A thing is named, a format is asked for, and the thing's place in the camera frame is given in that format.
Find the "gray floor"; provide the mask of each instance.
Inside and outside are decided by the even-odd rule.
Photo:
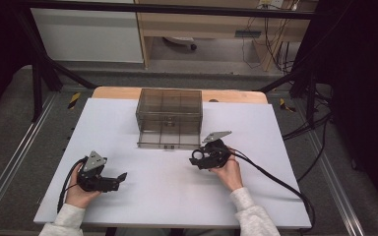
[[[78,70],[78,74],[89,81],[103,86],[191,88],[191,89],[258,89],[280,77],[276,70],[263,73],[251,69],[242,59],[240,40],[196,40],[198,49],[191,51],[186,46],[171,44],[157,38],[152,55],[152,66],[67,63]],[[253,65],[258,59],[252,53],[251,41],[244,42],[244,55]],[[86,98],[91,90],[81,89],[81,97],[73,110],[67,109],[77,84],[63,78],[66,84],[62,92],[56,92],[55,104],[49,112],[38,135],[28,150],[23,163],[0,202],[0,232],[14,231],[32,235],[40,230],[32,219],[38,208],[39,199],[57,168],[80,117]],[[32,118],[31,72],[23,70],[16,74],[0,101],[0,175],[10,161],[18,144],[31,124]],[[274,105],[282,134],[299,127],[303,121],[298,112],[280,109],[280,98],[288,106],[302,102],[292,100],[285,91],[289,85],[268,94]],[[318,106],[317,117],[328,108]],[[321,128],[317,130],[322,137]],[[354,171],[335,124],[328,124],[325,154],[333,164],[350,203],[358,217],[365,235],[378,235],[378,194],[363,172]],[[304,135],[285,142],[293,171],[298,177],[315,158],[315,149],[309,136]],[[316,225],[308,235],[348,235],[342,216],[332,197],[329,184],[317,165],[299,184],[301,191],[311,200],[316,209]],[[102,232],[103,228],[85,227],[86,232]],[[297,232],[283,232],[283,235],[299,235]]]

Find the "transparent plastic box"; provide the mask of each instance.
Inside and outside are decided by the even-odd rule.
[[[140,130],[139,148],[198,148],[202,92],[143,88],[136,117]]]

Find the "white sleeve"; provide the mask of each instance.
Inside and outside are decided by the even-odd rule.
[[[39,236],[83,236],[80,226],[84,216],[83,208],[64,204],[54,223],[46,223]]]
[[[246,188],[234,190],[230,197],[237,207],[235,217],[240,222],[241,236],[280,235],[266,210],[254,204]]]

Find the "table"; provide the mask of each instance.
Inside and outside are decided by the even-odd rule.
[[[135,111],[139,91],[140,88],[95,90],[34,222],[54,220],[60,188],[69,169],[83,155],[96,150],[108,158],[102,176],[116,177],[123,172],[128,172],[128,176],[117,192],[102,194],[91,203],[85,224],[103,227],[239,227],[229,191],[214,173],[201,171],[190,164],[188,158],[192,150],[137,148],[139,132]],[[238,102],[228,102],[232,97]],[[256,164],[298,189],[273,108],[266,104],[266,97],[252,91],[203,90],[203,100],[211,98],[219,102],[204,102],[201,137],[212,131],[231,130],[231,135],[222,138],[226,144],[243,151]],[[297,196],[248,163],[240,161],[240,166],[244,185],[256,203],[267,209],[278,228],[310,227],[304,205]]]

